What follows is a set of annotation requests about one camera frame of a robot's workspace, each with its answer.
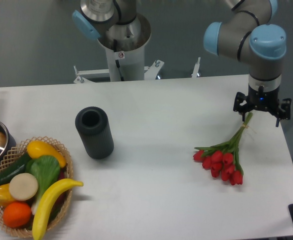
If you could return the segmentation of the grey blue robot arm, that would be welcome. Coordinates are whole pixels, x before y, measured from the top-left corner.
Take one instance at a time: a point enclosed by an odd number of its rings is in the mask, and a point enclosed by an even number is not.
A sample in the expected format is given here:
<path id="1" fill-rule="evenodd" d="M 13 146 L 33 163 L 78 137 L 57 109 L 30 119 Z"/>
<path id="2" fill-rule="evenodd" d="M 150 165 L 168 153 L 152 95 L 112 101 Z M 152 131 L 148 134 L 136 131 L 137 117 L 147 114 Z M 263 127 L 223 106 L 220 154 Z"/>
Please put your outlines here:
<path id="1" fill-rule="evenodd" d="M 278 121 L 291 117 L 291 99 L 279 100 L 286 32 L 270 24 L 277 11 L 275 0 L 231 0 L 233 18 L 211 23 L 203 47 L 216 56 L 249 66 L 248 93 L 238 92 L 233 109 L 241 115 L 256 110 Z M 137 12 L 134 0 L 82 0 L 72 14 L 79 31 L 105 49 L 113 82 L 154 79 L 155 67 L 145 69 L 145 46 L 151 37 L 149 21 Z"/>

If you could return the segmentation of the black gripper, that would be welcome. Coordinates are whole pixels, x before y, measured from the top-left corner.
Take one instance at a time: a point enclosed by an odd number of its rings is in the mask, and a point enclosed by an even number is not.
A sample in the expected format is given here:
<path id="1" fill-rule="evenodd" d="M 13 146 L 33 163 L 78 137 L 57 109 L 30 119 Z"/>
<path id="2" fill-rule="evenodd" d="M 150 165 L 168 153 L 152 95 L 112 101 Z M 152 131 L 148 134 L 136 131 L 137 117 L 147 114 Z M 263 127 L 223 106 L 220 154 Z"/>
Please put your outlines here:
<path id="1" fill-rule="evenodd" d="M 242 117 L 244 122 L 246 114 L 252 110 L 272 112 L 276 118 L 275 126 L 279 127 L 281 120 L 291 119 L 291 98 L 284 98 L 281 101 L 278 98 L 279 87 L 272 91 L 264 91 L 262 87 L 255 90 L 248 87 L 248 95 L 237 92 L 234 99 L 233 111 Z"/>

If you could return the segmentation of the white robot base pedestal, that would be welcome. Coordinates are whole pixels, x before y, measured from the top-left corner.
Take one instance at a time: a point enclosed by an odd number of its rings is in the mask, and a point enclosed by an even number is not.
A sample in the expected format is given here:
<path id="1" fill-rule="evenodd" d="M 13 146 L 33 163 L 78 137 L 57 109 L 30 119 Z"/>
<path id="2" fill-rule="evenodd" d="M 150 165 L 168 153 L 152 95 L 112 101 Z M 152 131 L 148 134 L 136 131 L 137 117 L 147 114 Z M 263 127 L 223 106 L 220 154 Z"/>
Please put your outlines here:
<path id="1" fill-rule="evenodd" d="M 107 70 L 82 70 L 77 78 L 103 78 L 111 82 L 159 80 L 165 63 L 156 59 L 150 66 L 145 65 L 145 47 L 151 38 L 151 26 L 141 14 L 129 24 L 115 24 L 103 35 L 77 10 L 72 19 L 82 34 L 90 40 L 97 40 L 105 50 Z"/>

